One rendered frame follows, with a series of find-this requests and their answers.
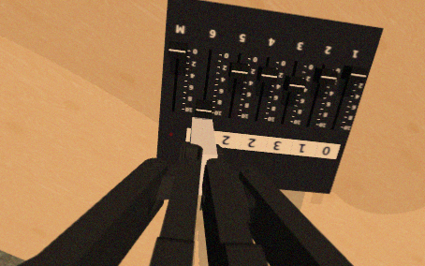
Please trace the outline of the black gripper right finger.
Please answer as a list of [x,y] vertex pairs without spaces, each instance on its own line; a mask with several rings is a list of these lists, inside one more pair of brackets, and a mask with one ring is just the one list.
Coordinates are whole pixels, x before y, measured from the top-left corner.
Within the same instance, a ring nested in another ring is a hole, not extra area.
[[209,266],[354,266],[261,170],[230,169],[213,119],[202,125],[198,194]]

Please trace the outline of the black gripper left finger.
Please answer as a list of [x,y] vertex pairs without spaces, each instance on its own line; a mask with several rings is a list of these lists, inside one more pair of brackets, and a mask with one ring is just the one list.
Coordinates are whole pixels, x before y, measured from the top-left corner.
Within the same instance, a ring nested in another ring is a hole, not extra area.
[[164,200],[169,202],[149,266],[193,266],[202,118],[192,117],[191,133],[178,163],[146,159],[41,252],[17,266],[119,266]]

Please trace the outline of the black lighting desk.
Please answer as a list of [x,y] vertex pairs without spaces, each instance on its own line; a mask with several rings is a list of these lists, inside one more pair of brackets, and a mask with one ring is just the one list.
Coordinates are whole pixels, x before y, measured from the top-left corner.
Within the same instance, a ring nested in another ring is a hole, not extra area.
[[329,194],[383,29],[168,0],[156,158],[178,163],[192,117],[212,119],[230,169]]

